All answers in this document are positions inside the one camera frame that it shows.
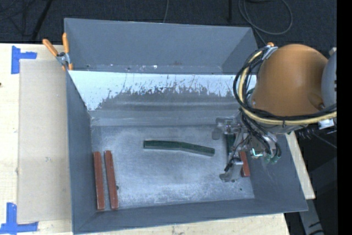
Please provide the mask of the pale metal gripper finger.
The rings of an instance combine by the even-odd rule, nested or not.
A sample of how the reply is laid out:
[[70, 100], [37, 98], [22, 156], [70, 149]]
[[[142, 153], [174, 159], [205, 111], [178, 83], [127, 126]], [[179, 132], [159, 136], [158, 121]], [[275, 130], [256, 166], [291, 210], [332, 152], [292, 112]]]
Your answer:
[[243, 162], [241, 160], [234, 160], [228, 164], [227, 170], [219, 175], [222, 182], [236, 182], [241, 176]]
[[211, 137], [213, 140], [224, 137], [234, 141], [240, 133], [240, 128], [240, 122], [235, 117], [217, 117]]

